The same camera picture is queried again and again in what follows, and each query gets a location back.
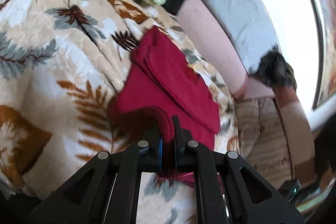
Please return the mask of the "floral leaf print blanket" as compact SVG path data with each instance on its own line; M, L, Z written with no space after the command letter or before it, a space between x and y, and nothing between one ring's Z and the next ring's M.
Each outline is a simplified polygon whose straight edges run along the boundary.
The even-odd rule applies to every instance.
M131 50L157 26L219 105L214 149L239 151L234 100L176 18L134 0L1 0L1 223L29 212L96 153L134 137L108 118Z

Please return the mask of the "brown striped cushion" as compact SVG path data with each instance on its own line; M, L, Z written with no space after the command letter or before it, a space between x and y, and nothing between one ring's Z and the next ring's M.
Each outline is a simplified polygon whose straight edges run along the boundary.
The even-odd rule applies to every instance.
M302 187L315 182L314 138L299 102L241 101L235 114L240 155L275 188L295 178Z

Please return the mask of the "pink quilted bolster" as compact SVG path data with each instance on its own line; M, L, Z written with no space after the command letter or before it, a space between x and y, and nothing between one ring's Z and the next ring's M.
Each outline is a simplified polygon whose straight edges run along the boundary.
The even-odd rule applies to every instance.
M274 92L246 72L229 37L201 0L185 0L177 21L201 56L222 76L235 99L274 98Z

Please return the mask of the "dark furry cushion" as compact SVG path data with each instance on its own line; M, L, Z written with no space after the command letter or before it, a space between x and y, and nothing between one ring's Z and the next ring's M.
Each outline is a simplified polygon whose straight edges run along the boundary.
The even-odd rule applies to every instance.
M269 51L261 58L254 76L269 88L291 86L297 89L294 71L278 51Z

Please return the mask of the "black charger adapter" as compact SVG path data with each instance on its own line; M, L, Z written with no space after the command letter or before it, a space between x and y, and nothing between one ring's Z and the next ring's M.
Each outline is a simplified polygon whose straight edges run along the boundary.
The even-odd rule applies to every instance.
M289 181L285 181L278 191L288 200L291 201L294 196L301 189L301 184L297 178Z

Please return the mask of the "grey pillow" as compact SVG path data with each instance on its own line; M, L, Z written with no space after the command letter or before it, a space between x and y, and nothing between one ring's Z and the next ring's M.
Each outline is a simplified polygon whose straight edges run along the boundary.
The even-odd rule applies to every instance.
M264 55L277 50L278 38L262 0L202 0L230 38L249 75Z

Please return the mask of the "red knit sweater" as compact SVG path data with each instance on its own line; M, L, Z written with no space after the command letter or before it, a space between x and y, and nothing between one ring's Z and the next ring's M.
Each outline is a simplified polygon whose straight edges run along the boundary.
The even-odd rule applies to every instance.
M173 116L194 140L214 148L220 131L219 105L185 55L158 27L148 30L131 53L131 69L122 92L111 100L108 115L126 135L140 139L158 128L163 155L174 157Z

